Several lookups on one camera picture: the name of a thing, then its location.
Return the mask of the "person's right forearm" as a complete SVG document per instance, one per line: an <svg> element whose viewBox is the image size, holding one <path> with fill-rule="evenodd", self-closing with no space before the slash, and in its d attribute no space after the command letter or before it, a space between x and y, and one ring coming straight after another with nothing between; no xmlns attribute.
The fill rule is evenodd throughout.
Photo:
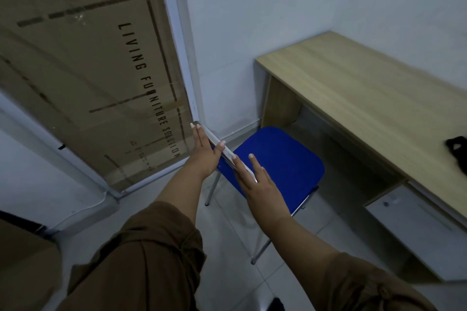
<svg viewBox="0 0 467 311"><path fill-rule="evenodd" d="M288 213L262 214L255 219L301 286L318 287L340 251L306 230Z"/></svg>

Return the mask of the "silver laptop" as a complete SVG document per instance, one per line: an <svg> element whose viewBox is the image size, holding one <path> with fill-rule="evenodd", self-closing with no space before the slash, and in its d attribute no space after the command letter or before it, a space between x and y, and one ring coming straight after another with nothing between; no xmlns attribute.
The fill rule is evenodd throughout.
<svg viewBox="0 0 467 311"><path fill-rule="evenodd" d="M201 123L199 122L195 122L196 123L196 126L199 127L199 128L202 128L206 137L208 138L209 140L209 143L210 145L215 148L216 145L218 145L218 143L221 142L221 140L210 130L208 129L205 125L202 125ZM238 170L238 167L237 165L235 164L235 162L233 161L233 158L234 157L239 157L238 155L236 155L231 149L229 149L227 147L227 145L225 145L223 151L222 151L222 154L221 154L221 159L233 170L237 171ZM257 179L256 179L256 176L255 174L253 173L253 171L243 162L241 161L241 164L243 167L245 167L245 170L249 173L249 175L254 179L255 182L257 182Z"/></svg>

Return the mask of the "brown long-sleeved garment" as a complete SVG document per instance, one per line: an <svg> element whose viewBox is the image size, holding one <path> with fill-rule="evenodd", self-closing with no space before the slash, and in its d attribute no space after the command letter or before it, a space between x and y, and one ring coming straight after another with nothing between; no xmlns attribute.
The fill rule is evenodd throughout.
<svg viewBox="0 0 467 311"><path fill-rule="evenodd" d="M197 311L205 260L201 233L190 219L169 203L154 202L89 263L73 266L56 311ZM318 287L303 290L315 311L438 311L408 283L342 252Z"/></svg>

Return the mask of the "blue chair with metal legs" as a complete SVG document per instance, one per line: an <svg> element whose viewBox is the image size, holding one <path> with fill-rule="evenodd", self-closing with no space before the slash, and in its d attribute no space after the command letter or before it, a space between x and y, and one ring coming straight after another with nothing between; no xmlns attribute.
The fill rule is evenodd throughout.
<svg viewBox="0 0 467 311"><path fill-rule="evenodd" d="M307 147L292 138L283 130L265 127L231 149L254 172L249 155L253 154L264 167L289 209L291 217L301 211L318 191L324 176L322 160ZM216 176L205 201L208 206L221 177L224 177L243 197L245 197L235 175L222 159L219 160Z"/></svg>

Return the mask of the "light wooden desk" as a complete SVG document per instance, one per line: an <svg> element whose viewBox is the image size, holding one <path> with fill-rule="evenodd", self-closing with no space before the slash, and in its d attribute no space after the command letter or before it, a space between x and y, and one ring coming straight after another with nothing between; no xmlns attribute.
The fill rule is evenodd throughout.
<svg viewBox="0 0 467 311"><path fill-rule="evenodd" d="M271 76L262 128L289 126L307 107L393 174L368 201L413 181L467 218L467 176L444 144L467 137L467 91L332 31L256 62ZM441 281L412 253L401 273Z"/></svg>

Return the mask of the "black object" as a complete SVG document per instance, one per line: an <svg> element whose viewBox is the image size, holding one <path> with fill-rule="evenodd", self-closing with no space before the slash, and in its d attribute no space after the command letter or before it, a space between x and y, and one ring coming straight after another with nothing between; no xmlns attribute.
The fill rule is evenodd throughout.
<svg viewBox="0 0 467 311"><path fill-rule="evenodd" d="M444 141L450 154L457 161L457 165L467 176L467 137L455 137Z"/></svg>

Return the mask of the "person's left hand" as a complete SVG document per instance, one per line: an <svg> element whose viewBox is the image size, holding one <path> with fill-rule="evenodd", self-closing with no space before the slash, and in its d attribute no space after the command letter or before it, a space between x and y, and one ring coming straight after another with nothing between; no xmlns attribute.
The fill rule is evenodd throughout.
<svg viewBox="0 0 467 311"><path fill-rule="evenodd" d="M194 123L190 123L190 127L195 148L187 160L186 166L202 179L206 179L216 170L219 162L216 162L214 148L210 145L203 129L197 127Z"/></svg>

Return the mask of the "person's left forearm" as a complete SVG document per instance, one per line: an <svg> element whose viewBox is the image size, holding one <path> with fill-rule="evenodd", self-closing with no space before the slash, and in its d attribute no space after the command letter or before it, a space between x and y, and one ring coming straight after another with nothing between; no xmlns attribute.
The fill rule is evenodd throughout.
<svg viewBox="0 0 467 311"><path fill-rule="evenodd" d="M186 162L162 189L155 202L171 204L195 224L203 182L215 169L216 165Z"/></svg>

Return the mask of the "plain brown cardboard box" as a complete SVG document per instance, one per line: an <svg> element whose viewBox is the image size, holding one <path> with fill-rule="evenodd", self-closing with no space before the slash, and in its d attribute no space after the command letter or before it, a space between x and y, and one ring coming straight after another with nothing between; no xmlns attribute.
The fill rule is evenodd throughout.
<svg viewBox="0 0 467 311"><path fill-rule="evenodd" d="M0 311L41 311L61 285L56 243L0 220Z"/></svg>

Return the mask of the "person's right hand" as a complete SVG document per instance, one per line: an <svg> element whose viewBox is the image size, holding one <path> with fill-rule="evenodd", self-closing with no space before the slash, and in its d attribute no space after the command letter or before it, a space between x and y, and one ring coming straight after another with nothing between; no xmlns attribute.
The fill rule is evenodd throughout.
<svg viewBox="0 0 467 311"><path fill-rule="evenodd" d="M263 181L261 165L253 154L249 160L253 165L257 182L253 186L239 184L248 202L248 207L261 230L271 237L279 223L291 218L282 194L273 182L273 186Z"/></svg>

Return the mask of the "white drawer cabinet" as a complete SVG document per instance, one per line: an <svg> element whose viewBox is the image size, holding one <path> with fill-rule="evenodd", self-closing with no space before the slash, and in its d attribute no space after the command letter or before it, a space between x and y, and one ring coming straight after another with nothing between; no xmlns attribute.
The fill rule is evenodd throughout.
<svg viewBox="0 0 467 311"><path fill-rule="evenodd" d="M419 184L383 191L365 208L443 282L467 282L467 218Z"/></svg>

